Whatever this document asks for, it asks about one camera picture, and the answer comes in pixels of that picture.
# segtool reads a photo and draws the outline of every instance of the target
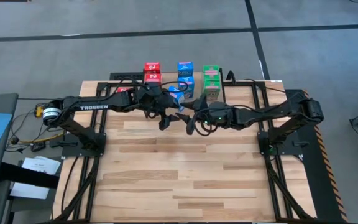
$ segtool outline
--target yellow connector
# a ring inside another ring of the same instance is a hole
[[[43,111],[44,111],[44,106],[43,105],[37,106],[37,108],[35,109],[35,117],[36,118],[41,118]]]

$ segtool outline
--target wooden tabletop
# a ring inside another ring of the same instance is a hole
[[[163,82],[177,77],[175,73],[162,76]],[[199,96],[201,74],[195,73],[194,77],[195,96]],[[84,81],[80,96],[94,96],[98,82],[101,81]],[[282,82],[266,81],[266,85],[284,89]],[[225,87],[225,93],[230,105],[254,107],[250,87]],[[286,100],[284,93],[273,90],[267,93],[271,105]],[[83,126],[89,126],[90,119],[90,111],[75,114],[75,120]],[[278,119],[274,124],[281,125],[286,120]],[[274,220],[264,158],[259,154],[256,138],[257,124],[241,131],[219,129],[202,137],[197,133],[187,135],[181,121],[160,131],[159,121],[146,119],[143,111],[108,111],[107,146],[99,164],[92,222]],[[69,180],[65,207],[77,191],[82,160],[78,159]],[[303,164],[294,156],[282,156],[282,160],[289,191],[315,217]],[[63,189],[73,161],[74,158],[69,158],[63,163],[53,205],[55,217],[60,214]],[[278,189],[277,192],[285,217],[282,195]],[[85,215],[87,198],[86,192],[80,218]]]

